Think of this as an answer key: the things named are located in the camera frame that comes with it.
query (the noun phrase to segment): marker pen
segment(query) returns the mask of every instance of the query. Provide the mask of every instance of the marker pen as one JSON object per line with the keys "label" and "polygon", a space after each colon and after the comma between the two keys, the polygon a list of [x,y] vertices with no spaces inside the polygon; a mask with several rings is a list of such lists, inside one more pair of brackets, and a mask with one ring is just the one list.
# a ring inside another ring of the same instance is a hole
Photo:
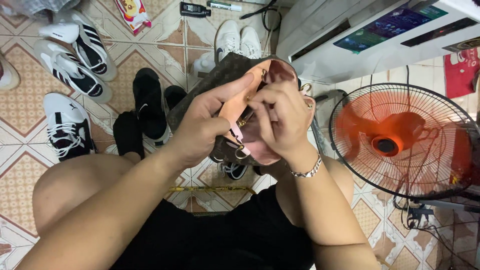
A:
{"label": "marker pen", "polygon": [[217,1],[207,1],[207,6],[211,8],[218,8],[218,9],[224,9],[224,10],[241,11],[241,6],[221,3]]}

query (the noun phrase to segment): handbag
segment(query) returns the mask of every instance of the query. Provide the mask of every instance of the handbag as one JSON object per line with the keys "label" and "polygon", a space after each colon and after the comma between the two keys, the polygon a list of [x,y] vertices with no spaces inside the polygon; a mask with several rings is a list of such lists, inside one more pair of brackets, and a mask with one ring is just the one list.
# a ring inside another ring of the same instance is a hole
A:
{"label": "handbag", "polygon": [[[305,106],[310,109],[312,122],[315,101],[306,96],[311,84],[299,87],[298,77],[293,67],[276,56],[261,59],[249,59],[236,53],[229,53],[188,95],[167,115],[167,122],[175,134],[188,106],[193,99],[206,91],[252,73],[252,83],[242,92],[225,102],[218,116],[230,122],[230,131],[217,136],[210,156],[240,165],[268,166],[281,159],[260,136],[260,125],[247,100],[265,85],[278,81],[291,81],[303,95]],[[269,111],[272,121],[277,120],[273,110]]]}

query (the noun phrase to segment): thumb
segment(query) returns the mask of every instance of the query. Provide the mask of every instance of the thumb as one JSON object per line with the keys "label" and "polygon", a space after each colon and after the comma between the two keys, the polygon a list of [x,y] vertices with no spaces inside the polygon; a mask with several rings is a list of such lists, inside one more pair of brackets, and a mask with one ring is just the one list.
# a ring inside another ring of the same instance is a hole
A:
{"label": "thumb", "polygon": [[272,129],[272,121],[268,114],[265,105],[261,102],[250,101],[248,103],[250,108],[255,111],[255,115],[258,118],[260,124],[260,135],[266,142],[275,142],[275,136]]}
{"label": "thumb", "polygon": [[205,119],[203,126],[210,135],[218,136],[230,130],[230,122],[223,117]]}

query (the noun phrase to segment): black sneaker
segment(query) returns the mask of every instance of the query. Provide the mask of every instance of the black sneaker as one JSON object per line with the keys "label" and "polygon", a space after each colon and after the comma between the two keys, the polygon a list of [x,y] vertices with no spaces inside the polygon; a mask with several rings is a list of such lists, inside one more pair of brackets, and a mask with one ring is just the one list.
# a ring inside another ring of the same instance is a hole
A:
{"label": "black sneaker", "polygon": [[187,96],[187,92],[180,86],[169,86],[165,89],[165,101],[168,109],[172,110],[180,101]]}
{"label": "black sneaker", "polygon": [[140,155],[140,159],[145,158],[140,122],[132,111],[123,112],[118,116],[113,123],[113,137],[120,156],[135,152]]}
{"label": "black sneaker", "polygon": [[43,109],[48,140],[60,161],[96,153],[90,118],[78,102],[59,93],[49,93],[43,98]]}
{"label": "black sneaker", "polygon": [[242,176],[247,171],[247,166],[233,164],[232,162],[219,163],[219,166],[220,168],[218,168],[218,170],[220,172],[226,173],[227,176],[234,181],[242,178]]}
{"label": "black sneaker", "polygon": [[142,68],[133,81],[135,110],[145,136],[159,147],[168,141],[170,129],[162,102],[158,75],[150,68]]}

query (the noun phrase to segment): person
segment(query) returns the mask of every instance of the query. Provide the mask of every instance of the person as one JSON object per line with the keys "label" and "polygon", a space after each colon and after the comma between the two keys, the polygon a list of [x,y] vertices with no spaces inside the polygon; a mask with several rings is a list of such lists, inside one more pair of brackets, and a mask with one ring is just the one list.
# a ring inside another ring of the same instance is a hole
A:
{"label": "person", "polygon": [[379,269],[350,208],[350,172],[325,156],[312,177],[289,171],[310,172],[319,160],[296,83],[269,84],[249,101],[262,138],[288,164],[261,168],[277,184],[224,216],[197,218],[162,199],[229,131],[212,116],[252,80],[246,74],[198,95],[174,136],[144,159],[132,144],[135,117],[123,113],[114,125],[121,156],[81,155],[48,169],[33,194],[40,239],[17,269]]}

